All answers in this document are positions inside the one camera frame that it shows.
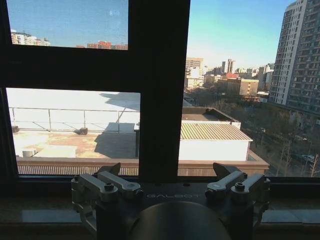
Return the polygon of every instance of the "sky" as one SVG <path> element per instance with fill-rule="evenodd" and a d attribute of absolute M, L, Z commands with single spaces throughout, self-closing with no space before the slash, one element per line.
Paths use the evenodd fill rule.
<path fill-rule="evenodd" d="M 191 0 L 187 56 L 208 67 L 229 58 L 236 68 L 276 60 L 286 7 L 294 0 Z"/>
<path fill-rule="evenodd" d="M 52 46 L 128 43 L 128 0 L 7 0 L 10 28 Z"/>

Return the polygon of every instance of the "flat roof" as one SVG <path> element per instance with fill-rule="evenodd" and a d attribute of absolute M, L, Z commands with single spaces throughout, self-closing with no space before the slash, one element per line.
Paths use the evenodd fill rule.
<path fill-rule="evenodd" d="M 188 121 L 227 121 L 238 122 L 233 117 L 214 107 L 183 106 L 182 120 Z"/>
<path fill-rule="evenodd" d="M 181 123 L 181 140 L 238 140 L 252 142 L 252 139 L 245 135 L 231 124 L 216 123 Z"/>

